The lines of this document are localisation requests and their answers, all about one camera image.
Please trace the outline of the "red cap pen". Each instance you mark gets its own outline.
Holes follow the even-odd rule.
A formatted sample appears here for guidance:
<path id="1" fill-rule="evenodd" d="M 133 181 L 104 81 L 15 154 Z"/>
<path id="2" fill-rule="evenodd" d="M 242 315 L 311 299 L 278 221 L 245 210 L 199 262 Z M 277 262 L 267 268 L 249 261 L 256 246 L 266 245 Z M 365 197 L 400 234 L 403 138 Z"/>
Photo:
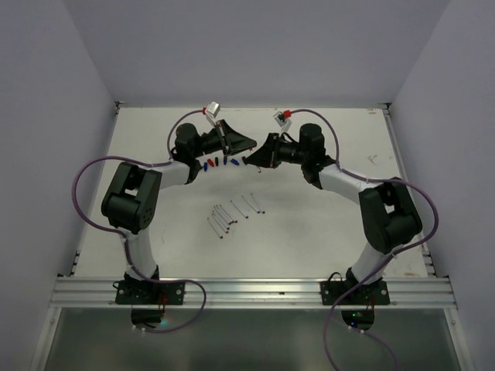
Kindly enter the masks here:
<path id="1" fill-rule="evenodd" d="M 222 209 L 222 211 L 225 213 L 225 215 L 229 217 L 229 219 L 232 223 L 236 223 L 235 219 L 225 210 L 225 208 L 221 204 L 219 205 L 219 207 Z"/>

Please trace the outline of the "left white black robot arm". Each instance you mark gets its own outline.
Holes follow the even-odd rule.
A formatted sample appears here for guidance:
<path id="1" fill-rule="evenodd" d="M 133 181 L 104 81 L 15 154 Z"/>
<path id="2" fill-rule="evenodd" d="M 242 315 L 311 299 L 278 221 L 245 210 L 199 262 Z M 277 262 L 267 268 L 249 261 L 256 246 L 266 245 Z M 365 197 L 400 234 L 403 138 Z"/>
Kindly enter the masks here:
<path id="1" fill-rule="evenodd" d="M 119 164 L 101 212 L 121 235 L 128 265 L 125 275 L 137 280 L 133 293 L 140 301 L 152 303 L 161 293 L 159 267 L 149 238 L 160 191 L 194 182 L 202 168 L 198 158 L 203 155 L 216 151 L 236 155 L 256 146 L 254 139 L 235 131 L 225 120 L 217 121 L 204 134 L 185 123 L 176 129 L 170 164 L 136 165 L 129 160 Z"/>

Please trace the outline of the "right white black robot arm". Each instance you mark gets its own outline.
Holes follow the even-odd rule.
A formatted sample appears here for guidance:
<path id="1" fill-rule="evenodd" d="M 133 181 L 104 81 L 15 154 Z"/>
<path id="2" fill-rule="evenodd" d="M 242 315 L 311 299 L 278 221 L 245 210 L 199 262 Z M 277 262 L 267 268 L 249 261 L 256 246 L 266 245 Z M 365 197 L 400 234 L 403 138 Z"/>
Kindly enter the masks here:
<path id="1" fill-rule="evenodd" d="M 326 153 L 325 138 L 317 124 L 304 124 L 297 141 L 270 133 L 265 143 L 245 162 L 259 168 L 277 168 L 287 162 L 301 166 L 304 179 L 317 189 L 336 193 L 360 207 L 366 244 L 356 263 L 346 272 L 344 293 L 362 303 L 379 281 L 383 264 L 396 247 L 403 247 L 422 231 L 422 221 L 400 178 L 372 183 L 346 174 Z"/>

